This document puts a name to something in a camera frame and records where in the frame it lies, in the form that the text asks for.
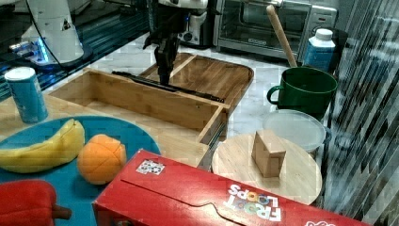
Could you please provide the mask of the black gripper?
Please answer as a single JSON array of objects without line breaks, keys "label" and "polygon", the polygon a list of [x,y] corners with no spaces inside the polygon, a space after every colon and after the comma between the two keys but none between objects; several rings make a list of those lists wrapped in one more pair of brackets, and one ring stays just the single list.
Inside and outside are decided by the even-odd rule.
[{"label": "black gripper", "polygon": [[178,35],[184,32],[184,18],[184,12],[159,13],[157,20],[152,21],[150,35],[145,40],[144,48],[151,44],[157,45],[154,56],[161,85],[169,83],[180,43]]}]

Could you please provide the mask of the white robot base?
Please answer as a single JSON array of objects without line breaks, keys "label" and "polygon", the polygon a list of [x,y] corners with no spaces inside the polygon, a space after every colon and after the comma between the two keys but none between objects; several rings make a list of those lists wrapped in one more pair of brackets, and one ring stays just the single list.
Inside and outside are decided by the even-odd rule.
[{"label": "white robot base", "polygon": [[38,66],[72,67],[91,54],[79,40],[68,0],[24,0],[31,26],[9,51]]}]

